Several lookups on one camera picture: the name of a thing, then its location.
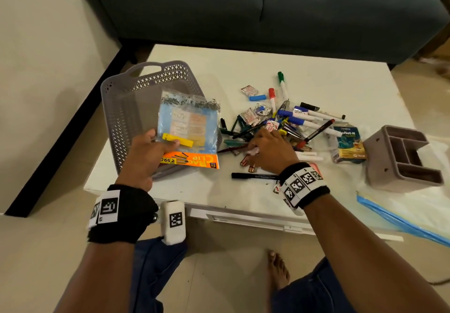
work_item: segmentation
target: blue cap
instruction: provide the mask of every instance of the blue cap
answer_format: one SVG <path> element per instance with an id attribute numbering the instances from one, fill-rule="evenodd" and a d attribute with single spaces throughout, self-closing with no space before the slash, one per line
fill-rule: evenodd
<path id="1" fill-rule="evenodd" d="M 296 125 L 302 125 L 305 121 L 303 119 L 299 119 L 294 116 L 290 116 L 290 117 L 288 117 L 288 122 L 295 123 Z"/>
<path id="2" fill-rule="evenodd" d="M 292 112 L 290 112 L 290 111 L 283 111 L 282 109 L 279 109 L 277 114 L 279 116 L 292 116 L 293 115 Z"/>
<path id="3" fill-rule="evenodd" d="M 256 96 L 250 96 L 248 99 L 250 101 L 262 101 L 262 100 L 266 100 L 267 96 L 265 94 L 263 94 L 263 95 L 256 95 Z"/>

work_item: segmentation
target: blue jeans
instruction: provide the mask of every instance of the blue jeans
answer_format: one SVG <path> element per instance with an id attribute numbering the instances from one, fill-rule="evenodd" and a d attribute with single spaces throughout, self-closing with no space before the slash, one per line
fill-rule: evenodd
<path id="1" fill-rule="evenodd" d="M 166 246 L 162 237 L 138 241 L 133 261 L 130 313 L 162 313 L 156 300 L 188 250 L 186 240 Z"/>
<path id="2" fill-rule="evenodd" d="M 327 258 L 305 277 L 274 293 L 272 313 L 355 313 Z"/>
<path id="3" fill-rule="evenodd" d="M 186 241 L 166 246 L 162 237 L 138 241 L 131 281 L 130 313 L 162 313 L 156 300 L 181 263 Z M 354 313 L 326 258 L 307 276 L 295 280 L 272 297 L 272 313 Z"/>

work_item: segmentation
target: hand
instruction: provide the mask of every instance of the hand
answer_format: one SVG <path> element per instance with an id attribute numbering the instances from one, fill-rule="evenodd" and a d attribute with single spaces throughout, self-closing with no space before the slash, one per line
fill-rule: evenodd
<path id="1" fill-rule="evenodd" d="M 149 192 L 153 185 L 152 174 L 161 162 L 161 157 L 175 151 L 180 141 L 152 142 L 156 132 L 150 129 L 147 133 L 133 138 L 122 170 L 115 184 L 141 188 Z"/>
<path id="2" fill-rule="evenodd" d="M 280 174 L 285 168 L 300 162 L 292 146 L 283 140 L 278 131 L 261 128 L 248 143 L 248 149 L 259 148 L 259 153 L 248 158 L 249 165 Z"/>

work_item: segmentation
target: bare foot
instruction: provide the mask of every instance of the bare foot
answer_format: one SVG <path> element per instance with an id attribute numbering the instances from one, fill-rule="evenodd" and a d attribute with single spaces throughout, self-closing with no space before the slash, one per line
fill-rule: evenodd
<path id="1" fill-rule="evenodd" d="M 289 271 L 286 269 L 280 254 L 270 250 L 268 253 L 268 259 L 271 295 L 273 291 L 279 291 L 280 289 L 286 287 L 289 284 L 291 276 Z"/>

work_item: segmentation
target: sofa cushion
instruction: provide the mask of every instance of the sofa cushion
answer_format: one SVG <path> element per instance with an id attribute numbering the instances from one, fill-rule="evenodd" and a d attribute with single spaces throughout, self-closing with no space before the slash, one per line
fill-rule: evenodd
<path id="1" fill-rule="evenodd" d="M 439 0 L 264 0 L 258 39 L 310 55 L 399 63 L 448 20 Z"/>
<path id="2" fill-rule="evenodd" d="M 167 42 L 176 36 L 185 42 L 191 37 L 245 40 L 248 32 L 254 33 L 262 11 L 262 0 L 100 1 L 121 37 Z"/>

